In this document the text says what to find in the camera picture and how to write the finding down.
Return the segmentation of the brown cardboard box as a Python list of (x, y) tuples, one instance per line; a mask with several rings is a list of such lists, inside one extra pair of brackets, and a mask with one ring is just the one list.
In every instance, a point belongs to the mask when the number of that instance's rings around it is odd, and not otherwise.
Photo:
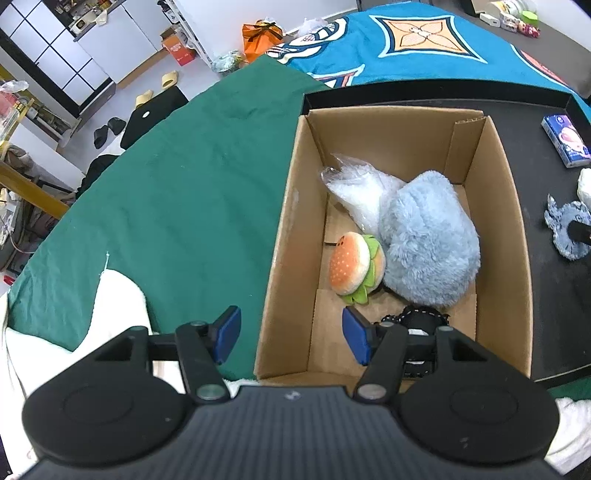
[(352, 386), (363, 374), (332, 289), (339, 240), (376, 238), (360, 311), (430, 305), (523, 374), (533, 293), (524, 220), (493, 119), (479, 110), (363, 106), (297, 121), (254, 374), (276, 385)]

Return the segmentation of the black slipper left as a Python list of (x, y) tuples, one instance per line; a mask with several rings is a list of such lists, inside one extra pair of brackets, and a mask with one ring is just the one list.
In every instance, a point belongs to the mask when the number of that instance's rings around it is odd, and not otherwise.
[(104, 146), (104, 144), (106, 143), (108, 135), (109, 135), (109, 127), (107, 125), (103, 125), (103, 126), (97, 128), (93, 132), (94, 147), (96, 149), (101, 149)]

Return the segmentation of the white fluffy blanket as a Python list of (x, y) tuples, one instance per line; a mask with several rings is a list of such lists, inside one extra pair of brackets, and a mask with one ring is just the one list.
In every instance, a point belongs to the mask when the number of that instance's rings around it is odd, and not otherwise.
[(95, 291), (80, 300), (60, 298), (29, 312), (30, 324), (17, 318), (16, 296), (1, 296), (1, 457), (16, 479), (36, 462), (24, 432), (22, 413), (28, 397), (46, 381), (124, 330), (149, 328), (141, 289), (123, 274), (106, 269)]

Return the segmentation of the blue patterned blanket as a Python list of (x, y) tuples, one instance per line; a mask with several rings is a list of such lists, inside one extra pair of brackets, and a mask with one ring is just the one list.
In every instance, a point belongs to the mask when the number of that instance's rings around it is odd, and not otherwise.
[(476, 79), (573, 90), (537, 58), (498, 35), (452, 12), (412, 1), (335, 19), (266, 54), (329, 88)]

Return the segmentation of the black slipper right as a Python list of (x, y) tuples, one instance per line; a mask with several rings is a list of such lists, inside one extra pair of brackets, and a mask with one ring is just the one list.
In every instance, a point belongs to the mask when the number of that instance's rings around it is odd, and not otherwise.
[(126, 121), (118, 117), (112, 117), (107, 121), (106, 125), (111, 130), (113, 135), (117, 136), (125, 130)]

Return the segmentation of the clear bag white stuffing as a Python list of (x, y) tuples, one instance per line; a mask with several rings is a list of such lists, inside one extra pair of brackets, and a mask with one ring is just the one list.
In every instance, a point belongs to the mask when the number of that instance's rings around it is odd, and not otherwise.
[(336, 155), (335, 160), (337, 166), (322, 170), (322, 183), (363, 233), (377, 236), (384, 200), (406, 182), (360, 159)]

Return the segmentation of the blue tissue pack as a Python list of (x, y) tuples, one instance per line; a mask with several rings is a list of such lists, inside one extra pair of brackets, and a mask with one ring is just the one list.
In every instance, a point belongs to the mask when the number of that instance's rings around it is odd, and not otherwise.
[(566, 168), (585, 167), (590, 164), (590, 151), (568, 115), (544, 116), (541, 126)]

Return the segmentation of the black slipper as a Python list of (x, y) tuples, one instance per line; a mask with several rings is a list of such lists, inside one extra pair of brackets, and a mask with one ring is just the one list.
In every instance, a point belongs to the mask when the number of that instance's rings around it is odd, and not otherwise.
[(106, 125), (111, 130), (113, 135), (117, 136), (125, 130), (126, 121), (118, 117), (112, 117), (107, 121)]
[(107, 125), (103, 125), (103, 126), (97, 128), (93, 132), (94, 147), (96, 149), (101, 149), (104, 146), (104, 144), (106, 143), (108, 135), (109, 135), (109, 127)]

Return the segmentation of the orange bag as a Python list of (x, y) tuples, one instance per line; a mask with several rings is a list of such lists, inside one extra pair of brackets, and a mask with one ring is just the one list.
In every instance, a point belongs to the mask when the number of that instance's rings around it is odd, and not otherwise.
[(252, 63), (271, 47), (283, 42), (283, 30), (274, 21), (259, 20), (242, 25), (243, 54)]

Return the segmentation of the blue fluffy plush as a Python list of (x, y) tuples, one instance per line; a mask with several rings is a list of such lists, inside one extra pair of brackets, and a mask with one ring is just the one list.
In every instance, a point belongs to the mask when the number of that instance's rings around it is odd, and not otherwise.
[(407, 301), (451, 307), (481, 266), (477, 230), (446, 176), (426, 171), (389, 195), (379, 220), (385, 285)]

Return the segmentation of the burger plush toy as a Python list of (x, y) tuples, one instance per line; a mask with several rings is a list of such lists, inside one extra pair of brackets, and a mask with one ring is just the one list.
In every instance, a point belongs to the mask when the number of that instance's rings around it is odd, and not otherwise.
[(383, 281), (386, 255), (373, 235), (346, 232), (329, 259), (329, 285), (346, 304), (366, 305)]

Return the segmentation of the black white dotted soft item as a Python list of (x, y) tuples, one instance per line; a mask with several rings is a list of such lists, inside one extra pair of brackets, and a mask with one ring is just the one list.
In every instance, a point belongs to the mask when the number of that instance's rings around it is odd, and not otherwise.
[(439, 327), (448, 327), (449, 315), (439, 310), (418, 305), (408, 305), (398, 314), (389, 314), (382, 318), (382, 327), (401, 325), (407, 329), (407, 346), (404, 377), (419, 379), (431, 374), (436, 367), (435, 335)]

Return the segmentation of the blue denim plush toy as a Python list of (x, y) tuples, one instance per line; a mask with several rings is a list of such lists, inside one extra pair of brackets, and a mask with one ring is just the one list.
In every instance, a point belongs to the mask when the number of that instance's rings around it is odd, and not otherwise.
[(590, 225), (590, 211), (585, 204), (572, 201), (559, 206), (556, 200), (548, 195), (544, 220), (552, 231), (555, 248), (564, 258), (576, 261), (590, 253), (590, 245), (571, 241), (567, 233), (567, 226), (573, 220)]

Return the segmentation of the yellow slipper far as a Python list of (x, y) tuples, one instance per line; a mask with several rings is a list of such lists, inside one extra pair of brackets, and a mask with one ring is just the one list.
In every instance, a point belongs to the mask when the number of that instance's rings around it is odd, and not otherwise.
[(166, 90), (172, 86), (175, 86), (178, 81), (178, 72), (171, 71), (164, 74), (161, 78), (161, 89)]

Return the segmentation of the green cloth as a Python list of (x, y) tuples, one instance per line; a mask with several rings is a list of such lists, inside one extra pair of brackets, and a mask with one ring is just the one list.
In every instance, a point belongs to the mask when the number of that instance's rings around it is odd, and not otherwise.
[(104, 268), (143, 292), (170, 333), (230, 305), (242, 332), (222, 375), (252, 377), (284, 188), (310, 75), (269, 57), (230, 74), (143, 135), (84, 192), (10, 291), (29, 312), (95, 291)]

